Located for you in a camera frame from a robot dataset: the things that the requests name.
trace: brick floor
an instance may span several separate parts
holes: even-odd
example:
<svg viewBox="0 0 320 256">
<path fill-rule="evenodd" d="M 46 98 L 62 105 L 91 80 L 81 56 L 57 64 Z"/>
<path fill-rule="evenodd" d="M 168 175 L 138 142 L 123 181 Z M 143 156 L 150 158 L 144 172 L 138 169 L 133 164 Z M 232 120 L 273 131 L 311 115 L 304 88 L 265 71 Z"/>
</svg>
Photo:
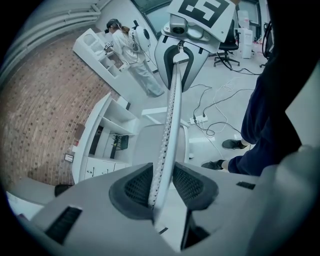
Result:
<svg viewBox="0 0 320 256">
<path fill-rule="evenodd" d="M 81 29 L 39 46 L 12 75 L 0 94 L 0 174 L 5 189 L 23 176 L 57 185 L 73 184 L 64 161 L 107 93 L 119 95 L 73 51 Z"/>
</svg>

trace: power strip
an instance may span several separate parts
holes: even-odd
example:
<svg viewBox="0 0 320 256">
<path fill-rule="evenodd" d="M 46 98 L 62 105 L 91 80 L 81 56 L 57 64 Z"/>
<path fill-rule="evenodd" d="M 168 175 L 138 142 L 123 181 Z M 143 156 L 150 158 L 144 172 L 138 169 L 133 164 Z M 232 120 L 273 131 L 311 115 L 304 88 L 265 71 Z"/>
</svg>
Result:
<svg viewBox="0 0 320 256">
<path fill-rule="evenodd" d="M 200 122 L 201 122 L 201 123 L 202 123 L 202 122 L 204 122 L 204 123 L 205 123 L 205 122 L 208 122 L 208 117 L 207 117 L 207 116 L 203 117 L 202 115 L 198 115 L 198 116 L 195 117 L 195 119 L 196 119 L 196 122 L 197 122 L 197 123 L 200 123 Z M 194 124 L 195 124 L 195 120 L 194 120 L 193 117 L 190 118 L 190 124 L 191 124 L 191 125 L 194 125 Z"/>
</svg>

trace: navy pants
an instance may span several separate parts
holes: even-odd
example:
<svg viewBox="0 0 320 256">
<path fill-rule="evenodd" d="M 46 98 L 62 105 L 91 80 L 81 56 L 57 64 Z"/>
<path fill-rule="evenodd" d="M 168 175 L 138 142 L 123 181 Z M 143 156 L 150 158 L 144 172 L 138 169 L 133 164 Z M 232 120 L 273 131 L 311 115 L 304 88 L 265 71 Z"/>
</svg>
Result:
<svg viewBox="0 0 320 256">
<path fill-rule="evenodd" d="M 279 157 L 275 155 L 277 145 L 261 77 L 258 77 L 250 97 L 242 122 L 241 136 L 255 146 L 244 155 L 236 156 L 229 161 L 230 173 L 260 176 L 265 167 L 279 163 Z"/>
</svg>

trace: black sneaker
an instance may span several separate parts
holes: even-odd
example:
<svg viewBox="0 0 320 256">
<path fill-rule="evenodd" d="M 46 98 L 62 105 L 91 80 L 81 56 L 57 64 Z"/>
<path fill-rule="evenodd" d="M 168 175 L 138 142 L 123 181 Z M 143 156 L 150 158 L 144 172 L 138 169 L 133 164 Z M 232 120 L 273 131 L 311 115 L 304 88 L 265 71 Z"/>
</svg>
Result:
<svg viewBox="0 0 320 256">
<path fill-rule="evenodd" d="M 201 167 L 203 168 L 207 168 L 207 169 L 211 169 L 211 170 L 222 170 L 222 163 L 224 162 L 225 160 L 218 160 L 218 161 L 215 161 L 215 162 L 206 162 L 204 163 L 203 165 L 201 165 Z"/>
<path fill-rule="evenodd" d="M 247 146 L 243 145 L 241 140 L 227 139 L 222 143 L 222 147 L 225 149 L 242 150 Z"/>
</svg>

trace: white pants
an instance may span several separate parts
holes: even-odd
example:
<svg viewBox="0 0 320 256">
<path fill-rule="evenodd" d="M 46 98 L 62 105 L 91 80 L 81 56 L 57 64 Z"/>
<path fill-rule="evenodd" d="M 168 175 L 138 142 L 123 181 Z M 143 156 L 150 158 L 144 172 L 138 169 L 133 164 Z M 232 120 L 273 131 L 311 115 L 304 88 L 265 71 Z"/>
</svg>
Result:
<svg viewBox="0 0 320 256">
<path fill-rule="evenodd" d="M 146 60 L 144 60 L 143 63 L 132 64 L 129 68 L 129 72 L 142 87 L 147 96 L 158 97 L 165 92 L 162 86 L 155 79 Z"/>
</svg>

